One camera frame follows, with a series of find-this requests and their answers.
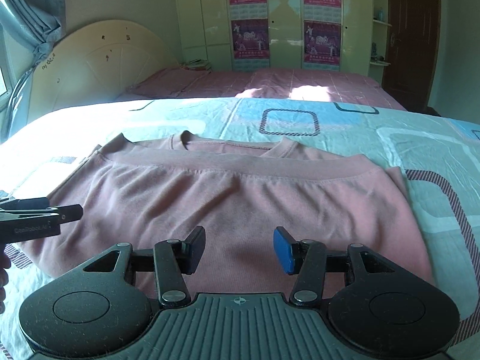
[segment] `bed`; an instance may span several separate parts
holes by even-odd
[[[479,125],[358,104],[288,99],[133,100],[66,108],[33,121],[0,146],[0,193],[46,195],[95,145],[119,133],[135,142],[183,130],[247,142],[286,136],[340,155],[363,153],[382,167],[401,167],[436,286],[460,311],[462,322],[449,353],[458,360],[480,358]],[[15,245],[6,251],[13,268],[7,310],[0,317],[0,358],[25,360],[30,350],[18,326],[18,310],[51,278]]]
[[[147,28],[104,20],[64,38],[35,69],[27,122],[79,105],[194,97],[294,99],[405,110],[375,80],[355,73],[189,72]]]

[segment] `pink sweater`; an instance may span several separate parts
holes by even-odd
[[[344,251],[367,245],[432,282],[429,257],[406,199],[399,168],[383,170],[364,155],[341,157],[283,138],[242,143],[185,131],[132,143],[119,135],[50,195],[52,205],[79,203],[83,218],[61,235],[21,243],[40,269],[57,277],[118,242],[134,249],[184,239],[197,225],[207,244],[190,293],[285,292],[295,281],[280,268],[273,230]],[[155,296],[152,274],[137,286]],[[343,286],[328,274],[324,297]]]

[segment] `corner shelf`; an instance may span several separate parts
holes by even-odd
[[[383,61],[370,61],[370,64],[375,66],[390,66],[388,62]]]
[[[392,27],[391,24],[385,23],[384,21],[380,21],[380,20],[373,19],[373,22],[374,22],[374,23],[377,23],[377,24],[383,24],[384,26]]]

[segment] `headboard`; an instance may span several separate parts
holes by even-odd
[[[178,66],[153,32],[126,20],[87,25],[56,45],[33,74],[28,123],[49,112],[108,103],[126,87]]]

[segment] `pillow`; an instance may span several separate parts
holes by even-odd
[[[209,71],[167,68],[159,70],[138,85],[131,86],[124,93],[152,99],[172,99],[186,87],[206,76]]]

